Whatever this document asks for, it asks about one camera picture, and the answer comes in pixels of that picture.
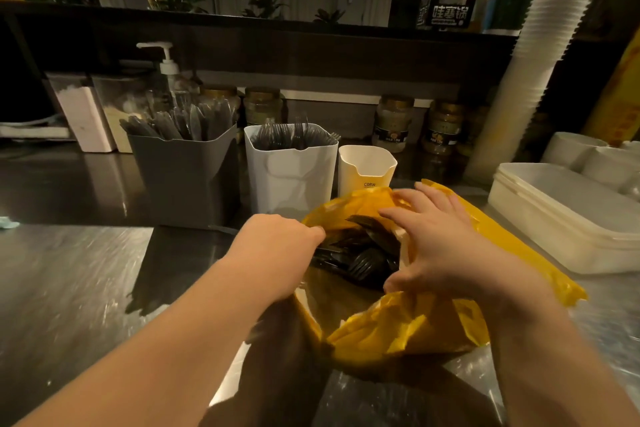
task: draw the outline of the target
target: hand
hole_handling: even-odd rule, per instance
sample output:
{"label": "hand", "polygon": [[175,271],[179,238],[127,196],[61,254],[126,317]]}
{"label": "hand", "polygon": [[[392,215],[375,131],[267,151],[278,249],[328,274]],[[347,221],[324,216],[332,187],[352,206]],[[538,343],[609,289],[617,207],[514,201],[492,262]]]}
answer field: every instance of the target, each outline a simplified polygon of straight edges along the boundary
{"label": "hand", "polygon": [[271,303],[293,293],[324,236],[321,227],[308,228],[277,214],[255,214],[223,260],[246,274],[245,280],[255,283]]}
{"label": "hand", "polygon": [[417,254],[407,268],[387,279],[385,292],[434,291],[485,300],[520,294],[514,284],[549,289],[534,269],[476,232],[456,195],[446,196],[419,182],[415,190],[395,194],[415,211],[386,208],[380,215],[409,233]]}

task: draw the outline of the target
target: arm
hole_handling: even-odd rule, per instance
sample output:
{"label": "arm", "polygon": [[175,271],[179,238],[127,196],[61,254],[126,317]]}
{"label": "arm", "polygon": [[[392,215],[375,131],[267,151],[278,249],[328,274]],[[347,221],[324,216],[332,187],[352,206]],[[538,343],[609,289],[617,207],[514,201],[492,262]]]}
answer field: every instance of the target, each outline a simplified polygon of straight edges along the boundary
{"label": "arm", "polygon": [[25,417],[32,426],[196,426],[260,314],[300,283],[322,229],[255,215],[171,307]]}
{"label": "arm", "polygon": [[388,278],[385,290],[432,290],[479,303],[509,425],[640,425],[610,368],[537,271],[478,234],[457,197],[421,183],[396,193],[415,212],[380,214],[407,230],[417,257]]}

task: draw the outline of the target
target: gray container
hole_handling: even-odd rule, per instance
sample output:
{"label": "gray container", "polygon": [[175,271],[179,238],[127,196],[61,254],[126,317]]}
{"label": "gray container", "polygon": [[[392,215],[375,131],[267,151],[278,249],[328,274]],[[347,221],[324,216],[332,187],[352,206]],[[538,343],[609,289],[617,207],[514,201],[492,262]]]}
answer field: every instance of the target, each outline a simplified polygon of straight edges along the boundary
{"label": "gray container", "polygon": [[215,230],[240,207],[237,128],[208,142],[129,135],[158,225]]}

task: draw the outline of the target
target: stainless steel counter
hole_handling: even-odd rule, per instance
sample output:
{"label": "stainless steel counter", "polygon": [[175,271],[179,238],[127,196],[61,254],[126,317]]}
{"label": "stainless steel counter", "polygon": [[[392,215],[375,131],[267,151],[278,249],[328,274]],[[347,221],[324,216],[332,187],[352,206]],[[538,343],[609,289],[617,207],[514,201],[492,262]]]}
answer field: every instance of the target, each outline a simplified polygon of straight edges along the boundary
{"label": "stainless steel counter", "polygon": [[[150,217],[130,155],[83,155],[69,146],[5,148],[0,179],[0,215],[25,223],[0,231],[5,426],[166,308],[224,255],[230,237],[135,228]],[[456,190],[474,204],[486,202],[482,190]],[[574,278],[591,301],[580,303],[573,318],[640,407],[640,274]],[[201,425],[503,422],[488,348],[345,371],[308,341],[292,304],[281,302],[254,327]]]}

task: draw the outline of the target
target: yellow plastic bag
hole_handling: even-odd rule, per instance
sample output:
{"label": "yellow plastic bag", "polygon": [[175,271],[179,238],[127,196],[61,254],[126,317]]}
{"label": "yellow plastic bag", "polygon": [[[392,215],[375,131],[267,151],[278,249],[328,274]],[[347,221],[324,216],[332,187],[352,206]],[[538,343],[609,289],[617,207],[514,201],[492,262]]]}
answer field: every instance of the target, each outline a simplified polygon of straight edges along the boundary
{"label": "yellow plastic bag", "polygon": [[[453,193],[432,181],[422,182],[445,194]],[[587,298],[582,287],[547,259],[478,208],[464,199],[461,201],[476,230],[539,270],[565,306]],[[410,208],[403,201],[395,201],[390,188],[364,189],[320,206],[309,213],[303,223],[309,227],[322,226],[330,233],[356,226],[345,221],[353,214],[374,216],[401,240],[400,263],[405,266],[408,265],[408,236],[391,220],[378,215],[378,209],[393,206]],[[315,268],[308,269],[295,297],[318,341],[331,345],[334,357],[347,362],[375,361],[388,355],[468,351],[489,342],[480,308],[471,300],[452,300],[431,293],[383,295]]]}

